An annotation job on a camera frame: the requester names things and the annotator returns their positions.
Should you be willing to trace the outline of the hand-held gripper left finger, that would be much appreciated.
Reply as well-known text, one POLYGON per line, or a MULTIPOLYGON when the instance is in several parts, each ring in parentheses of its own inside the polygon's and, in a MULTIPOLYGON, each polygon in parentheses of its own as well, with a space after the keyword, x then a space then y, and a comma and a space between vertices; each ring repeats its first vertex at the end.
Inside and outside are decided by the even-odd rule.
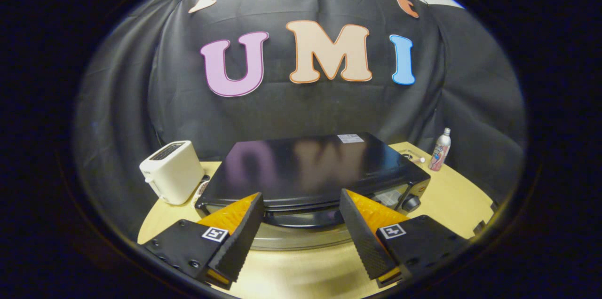
POLYGON ((229 290, 263 217, 264 197, 257 192, 196 222, 177 220, 143 246, 188 277, 229 290))

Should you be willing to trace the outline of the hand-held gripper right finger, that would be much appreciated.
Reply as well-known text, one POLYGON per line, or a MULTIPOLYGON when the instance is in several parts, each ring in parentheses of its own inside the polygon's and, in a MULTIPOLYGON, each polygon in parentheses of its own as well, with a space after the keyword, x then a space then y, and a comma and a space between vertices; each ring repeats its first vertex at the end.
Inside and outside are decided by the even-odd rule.
POLYGON ((368 277, 383 288, 447 265, 469 240, 427 215, 409 218, 343 189, 340 213, 368 277))

